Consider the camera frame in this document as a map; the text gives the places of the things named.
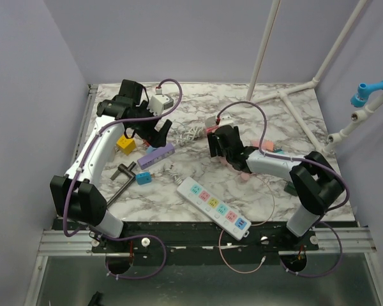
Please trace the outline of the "dark green cube socket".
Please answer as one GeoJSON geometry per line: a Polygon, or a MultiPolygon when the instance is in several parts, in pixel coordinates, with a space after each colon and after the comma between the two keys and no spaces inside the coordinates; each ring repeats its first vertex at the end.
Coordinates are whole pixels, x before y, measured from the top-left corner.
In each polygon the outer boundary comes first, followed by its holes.
{"type": "Polygon", "coordinates": [[[296,188],[294,187],[292,182],[287,182],[283,189],[286,193],[289,193],[292,196],[297,196],[296,188]]]}

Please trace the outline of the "teal plug adapter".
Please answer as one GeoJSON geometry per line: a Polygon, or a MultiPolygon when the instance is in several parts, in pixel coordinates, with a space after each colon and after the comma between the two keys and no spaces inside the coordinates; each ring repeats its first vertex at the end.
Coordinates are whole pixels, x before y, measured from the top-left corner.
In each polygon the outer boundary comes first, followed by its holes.
{"type": "Polygon", "coordinates": [[[284,154],[285,152],[281,148],[276,148],[273,151],[275,154],[284,154]]]}

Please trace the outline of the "white power strip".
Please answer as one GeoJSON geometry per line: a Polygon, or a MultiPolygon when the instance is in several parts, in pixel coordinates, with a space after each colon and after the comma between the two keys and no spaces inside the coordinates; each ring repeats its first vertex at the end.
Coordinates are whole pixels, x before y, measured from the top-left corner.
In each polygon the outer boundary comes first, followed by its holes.
{"type": "Polygon", "coordinates": [[[178,185],[177,193],[237,241],[249,235],[252,223],[191,177],[178,185]]]}

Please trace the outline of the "pink cube socket adapter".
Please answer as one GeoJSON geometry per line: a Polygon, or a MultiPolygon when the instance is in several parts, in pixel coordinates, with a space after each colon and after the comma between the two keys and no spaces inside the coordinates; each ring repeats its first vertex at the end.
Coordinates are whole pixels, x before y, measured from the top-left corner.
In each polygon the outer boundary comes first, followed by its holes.
{"type": "MultiPolygon", "coordinates": [[[[259,146],[259,141],[258,140],[252,140],[251,145],[253,147],[258,147],[259,146]]],[[[274,143],[269,140],[263,140],[261,143],[261,149],[264,151],[268,152],[274,152],[274,143]]]]}

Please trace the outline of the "blue cube socket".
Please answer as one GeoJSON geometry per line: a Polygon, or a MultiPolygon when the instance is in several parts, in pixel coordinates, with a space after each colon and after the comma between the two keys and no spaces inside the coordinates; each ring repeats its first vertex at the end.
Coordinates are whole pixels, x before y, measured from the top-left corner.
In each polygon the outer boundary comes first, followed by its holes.
{"type": "Polygon", "coordinates": [[[136,180],[137,184],[140,186],[145,185],[145,184],[149,184],[152,181],[152,175],[148,171],[138,173],[135,176],[135,180],[136,180]]]}

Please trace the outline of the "light blue usb charger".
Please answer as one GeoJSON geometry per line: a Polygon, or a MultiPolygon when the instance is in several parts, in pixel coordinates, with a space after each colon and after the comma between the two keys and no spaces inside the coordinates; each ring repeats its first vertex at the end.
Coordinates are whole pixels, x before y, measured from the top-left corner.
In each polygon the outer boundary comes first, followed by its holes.
{"type": "Polygon", "coordinates": [[[156,150],[156,148],[152,147],[152,146],[149,146],[147,149],[146,149],[146,154],[150,154],[152,152],[154,152],[156,150]]]}

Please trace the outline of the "pink round plug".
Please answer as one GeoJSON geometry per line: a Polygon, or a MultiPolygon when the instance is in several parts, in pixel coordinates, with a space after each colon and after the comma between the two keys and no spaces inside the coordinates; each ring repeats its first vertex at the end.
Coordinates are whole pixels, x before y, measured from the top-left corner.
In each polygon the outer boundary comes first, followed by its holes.
{"type": "Polygon", "coordinates": [[[250,179],[250,175],[247,174],[247,173],[241,173],[240,174],[240,179],[241,179],[242,182],[248,182],[249,179],[250,179]]]}

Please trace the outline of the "yellow cube socket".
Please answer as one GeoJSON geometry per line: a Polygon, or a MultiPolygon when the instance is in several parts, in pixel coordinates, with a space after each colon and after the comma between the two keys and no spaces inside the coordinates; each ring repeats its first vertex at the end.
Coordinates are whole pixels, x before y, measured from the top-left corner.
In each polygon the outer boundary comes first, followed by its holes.
{"type": "Polygon", "coordinates": [[[122,135],[116,142],[116,147],[123,154],[129,156],[137,148],[137,145],[133,138],[127,138],[125,135],[122,135]]]}

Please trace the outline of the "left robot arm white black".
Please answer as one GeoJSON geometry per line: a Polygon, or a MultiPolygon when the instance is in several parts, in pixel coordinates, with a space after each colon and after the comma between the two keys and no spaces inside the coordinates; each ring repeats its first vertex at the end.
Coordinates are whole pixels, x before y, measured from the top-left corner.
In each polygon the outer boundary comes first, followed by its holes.
{"type": "Polygon", "coordinates": [[[97,188],[102,171],[127,129],[154,148],[166,146],[171,121],[166,120],[160,129],[155,127],[179,104],[180,100],[164,95],[160,85],[156,94],[148,97],[145,86],[131,80],[123,80],[112,99],[98,103],[94,127],[84,148],[64,175],[55,175],[50,181],[56,212],[63,219],[67,237],[73,236],[68,221],[75,221],[105,235],[113,251],[127,248],[129,237],[123,232],[124,224],[108,211],[107,201],[97,188]]]}

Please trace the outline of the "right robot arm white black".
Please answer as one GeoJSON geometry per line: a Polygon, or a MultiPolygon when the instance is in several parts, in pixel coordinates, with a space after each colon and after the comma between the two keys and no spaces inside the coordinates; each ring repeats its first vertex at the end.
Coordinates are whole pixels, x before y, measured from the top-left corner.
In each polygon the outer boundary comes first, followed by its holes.
{"type": "Polygon", "coordinates": [[[207,134],[210,155],[223,157],[233,169],[249,174],[265,174],[294,185],[301,206],[281,233],[282,245],[290,250],[304,242],[304,234],[319,221],[346,190],[343,179],[319,152],[288,156],[243,145],[238,128],[221,126],[207,134]]]}

